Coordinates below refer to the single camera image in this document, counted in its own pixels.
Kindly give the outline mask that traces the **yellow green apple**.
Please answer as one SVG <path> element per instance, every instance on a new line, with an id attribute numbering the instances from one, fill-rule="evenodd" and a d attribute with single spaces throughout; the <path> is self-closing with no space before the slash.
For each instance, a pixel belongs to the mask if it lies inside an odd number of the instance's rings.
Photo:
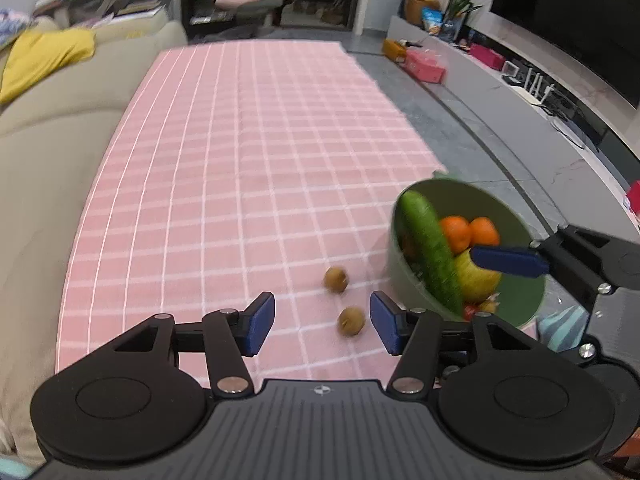
<path id="1" fill-rule="evenodd" d="M 480 304 L 493 295 L 500 284 L 502 274 L 477 266 L 471 259 L 468 249 L 454 258 L 463 299 L 472 304 Z"/>

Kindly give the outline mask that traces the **red tomato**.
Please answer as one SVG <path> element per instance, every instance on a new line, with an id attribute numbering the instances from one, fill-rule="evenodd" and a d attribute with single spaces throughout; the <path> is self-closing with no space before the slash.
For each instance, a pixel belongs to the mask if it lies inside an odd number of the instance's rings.
<path id="1" fill-rule="evenodd" d="M 476 304 L 466 304 L 463 309 L 463 318 L 465 319 L 466 322 L 470 322 L 476 312 L 477 312 Z"/>

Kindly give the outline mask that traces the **green cucumber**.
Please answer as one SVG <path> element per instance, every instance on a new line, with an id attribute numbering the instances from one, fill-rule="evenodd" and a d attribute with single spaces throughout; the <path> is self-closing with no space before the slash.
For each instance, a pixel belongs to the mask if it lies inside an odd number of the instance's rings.
<path id="1" fill-rule="evenodd" d="M 426 290 L 443 308 L 461 318 L 463 298 L 454 256 L 434 207 L 421 193 L 409 190 L 399 197 L 398 214 L 416 251 Z"/>

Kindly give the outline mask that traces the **orange front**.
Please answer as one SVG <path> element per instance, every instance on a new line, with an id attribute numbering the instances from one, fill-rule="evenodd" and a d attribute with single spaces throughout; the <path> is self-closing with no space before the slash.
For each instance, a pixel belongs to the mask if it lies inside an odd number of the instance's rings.
<path id="1" fill-rule="evenodd" d="M 499 307 L 499 301 L 497 297 L 489 297 L 484 302 L 478 305 L 478 312 L 487 312 L 490 314 L 496 314 Z"/>

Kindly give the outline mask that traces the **large orange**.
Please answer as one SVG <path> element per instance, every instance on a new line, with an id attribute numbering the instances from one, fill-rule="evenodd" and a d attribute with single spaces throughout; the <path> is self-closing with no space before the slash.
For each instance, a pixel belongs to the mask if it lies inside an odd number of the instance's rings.
<path id="1" fill-rule="evenodd" d="M 402 233 L 399 235 L 399 247 L 402 254 L 408 262 L 415 262 L 418 256 L 416 255 L 416 248 L 414 247 L 411 237 Z"/>

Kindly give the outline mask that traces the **brown kiwi lower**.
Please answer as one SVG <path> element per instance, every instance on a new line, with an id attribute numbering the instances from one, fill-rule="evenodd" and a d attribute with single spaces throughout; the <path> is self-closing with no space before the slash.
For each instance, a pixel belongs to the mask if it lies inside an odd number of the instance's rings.
<path id="1" fill-rule="evenodd" d="M 366 316 L 358 307 L 345 308 L 338 317 L 337 328 L 344 337 L 355 337 L 366 324 Z"/>

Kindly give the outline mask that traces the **brown kiwi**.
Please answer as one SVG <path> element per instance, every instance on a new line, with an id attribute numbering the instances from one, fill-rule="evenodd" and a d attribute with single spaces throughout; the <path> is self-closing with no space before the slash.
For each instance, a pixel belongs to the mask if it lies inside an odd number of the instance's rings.
<path id="1" fill-rule="evenodd" d="M 341 266 L 330 266 L 323 277 L 323 285 L 332 294 L 341 294 L 349 284 L 349 277 Z"/>
<path id="2" fill-rule="evenodd" d="M 366 324 L 366 316 L 358 307 L 345 308 L 338 317 L 337 328 L 344 337 L 355 337 Z"/>

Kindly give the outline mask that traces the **grey tv cabinet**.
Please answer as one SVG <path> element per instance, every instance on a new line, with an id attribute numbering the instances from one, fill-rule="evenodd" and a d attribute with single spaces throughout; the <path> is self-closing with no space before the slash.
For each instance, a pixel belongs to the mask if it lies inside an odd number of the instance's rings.
<path id="1" fill-rule="evenodd" d="M 419 41 L 446 66 L 442 85 L 506 144 L 571 222 L 591 216 L 623 231 L 634 224 L 625 193 L 596 156 L 566 140 L 549 116 L 476 58 L 393 16 L 388 36 Z"/>

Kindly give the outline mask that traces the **pink box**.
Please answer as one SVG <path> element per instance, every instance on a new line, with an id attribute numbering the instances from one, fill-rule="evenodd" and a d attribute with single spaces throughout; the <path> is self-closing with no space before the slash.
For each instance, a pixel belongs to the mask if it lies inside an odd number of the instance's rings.
<path id="1" fill-rule="evenodd" d="M 410 48 L 407 50 L 405 71 L 418 81 L 440 84 L 446 73 L 439 55 L 431 50 Z"/>

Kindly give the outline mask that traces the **orange yellow box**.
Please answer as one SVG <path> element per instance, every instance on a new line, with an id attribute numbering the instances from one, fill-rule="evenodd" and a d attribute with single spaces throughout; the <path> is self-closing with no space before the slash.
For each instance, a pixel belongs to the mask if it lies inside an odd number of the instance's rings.
<path id="1" fill-rule="evenodd" d="M 385 39 L 382 45 L 382 53 L 394 63 L 403 63 L 406 59 L 407 47 L 397 40 Z"/>

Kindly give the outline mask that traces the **blue snack bag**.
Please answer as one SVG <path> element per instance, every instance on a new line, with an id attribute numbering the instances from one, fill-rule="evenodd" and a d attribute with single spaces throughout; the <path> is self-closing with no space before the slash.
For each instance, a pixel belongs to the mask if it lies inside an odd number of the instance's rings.
<path id="1" fill-rule="evenodd" d="M 438 36 L 442 30 L 442 12 L 424 6 L 422 9 L 422 24 L 424 30 L 431 36 Z"/>

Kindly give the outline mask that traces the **black television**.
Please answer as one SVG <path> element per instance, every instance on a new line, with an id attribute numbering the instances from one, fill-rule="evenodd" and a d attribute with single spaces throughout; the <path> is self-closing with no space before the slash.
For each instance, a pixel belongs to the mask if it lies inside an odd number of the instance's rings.
<path id="1" fill-rule="evenodd" d="M 639 0 L 492 0 L 490 12 L 550 42 L 639 105 Z"/>

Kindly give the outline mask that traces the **beige sofa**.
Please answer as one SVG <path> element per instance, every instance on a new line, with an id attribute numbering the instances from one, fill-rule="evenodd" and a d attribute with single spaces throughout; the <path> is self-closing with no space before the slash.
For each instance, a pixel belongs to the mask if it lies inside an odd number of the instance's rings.
<path id="1" fill-rule="evenodd" d="M 1 456 L 44 458 L 29 404 L 54 372 L 67 263 L 111 137 L 146 73 L 186 45 L 166 14 L 93 33 L 93 54 L 1 107 Z"/>

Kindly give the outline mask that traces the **golden round vase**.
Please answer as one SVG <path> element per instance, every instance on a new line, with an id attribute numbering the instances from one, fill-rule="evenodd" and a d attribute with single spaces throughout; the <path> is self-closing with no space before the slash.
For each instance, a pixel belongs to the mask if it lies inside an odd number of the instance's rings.
<path id="1" fill-rule="evenodd" d="M 422 11 L 424 9 L 439 11 L 439 0 L 404 0 L 405 20 L 410 24 L 421 27 Z"/>

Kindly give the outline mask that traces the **yellow cushion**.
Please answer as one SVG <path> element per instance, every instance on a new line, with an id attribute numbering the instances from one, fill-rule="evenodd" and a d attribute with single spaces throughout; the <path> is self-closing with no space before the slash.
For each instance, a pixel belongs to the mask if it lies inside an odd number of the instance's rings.
<path id="1" fill-rule="evenodd" d="M 92 58 L 94 52 L 96 34 L 91 29 L 26 30 L 15 40 L 2 70 L 1 104 L 15 100 L 57 70 Z"/>

